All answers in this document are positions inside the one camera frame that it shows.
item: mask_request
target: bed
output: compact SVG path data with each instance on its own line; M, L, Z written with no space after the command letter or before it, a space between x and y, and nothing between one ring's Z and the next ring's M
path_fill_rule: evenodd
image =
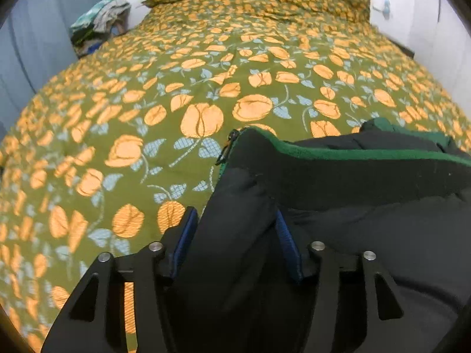
M36 351L100 252L137 252L185 206L204 210L232 129L295 141L381 116L471 147L442 86L369 25L369 0L144 4L137 28L41 89L0 149L0 301ZM132 286L125 300L132 340Z

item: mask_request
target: blue curtain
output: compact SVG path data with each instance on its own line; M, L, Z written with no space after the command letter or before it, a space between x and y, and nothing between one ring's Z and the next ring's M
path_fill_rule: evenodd
M68 28L100 0L18 0L0 28L0 137L32 96L77 60Z

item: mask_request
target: silver bolt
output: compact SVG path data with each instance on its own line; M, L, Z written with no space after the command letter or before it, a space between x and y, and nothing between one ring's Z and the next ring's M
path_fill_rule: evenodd
M104 263L105 261L108 261L110 257L111 254L109 252L102 252L98 255L98 261Z
M365 251L363 253L363 257L366 259L366 260L374 260L376 259L376 254L372 251Z
M163 244L161 242L153 242L149 244L149 249L152 252L160 251L163 248Z
M324 249L326 249L326 245L323 242L312 242L311 248L316 251L323 251Z

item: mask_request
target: zipper pull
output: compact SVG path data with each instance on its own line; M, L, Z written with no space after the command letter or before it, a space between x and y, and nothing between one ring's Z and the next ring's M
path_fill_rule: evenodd
M219 154L215 165L219 166L222 163L225 163L228 160L229 153L231 151L232 145L234 144L237 137L240 135L239 130L232 130L229 133L228 140L226 141L224 148L222 149L221 153Z

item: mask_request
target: pile of clothes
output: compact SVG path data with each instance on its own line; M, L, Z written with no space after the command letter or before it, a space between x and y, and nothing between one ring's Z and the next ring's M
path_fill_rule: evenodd
M102 0L80 16L70 27L77 56L92 54L111 36L125 33L130 9L126 0Z

